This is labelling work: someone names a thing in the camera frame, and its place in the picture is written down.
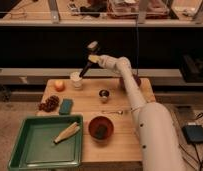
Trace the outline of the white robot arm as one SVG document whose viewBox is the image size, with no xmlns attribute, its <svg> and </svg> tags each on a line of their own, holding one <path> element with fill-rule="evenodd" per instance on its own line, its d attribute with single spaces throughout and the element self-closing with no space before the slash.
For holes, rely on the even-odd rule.
<svg viewBox="0 0 203 171">
<path fill-rule="evenodd" d="M 88 60 L 121 75 L 142 148 L 143 170 L 185 171 L 171 114 L 163 104 L 146 101 L 133 77 L 130 61 L 109 55 L 90 55 Z"/>
</svg>

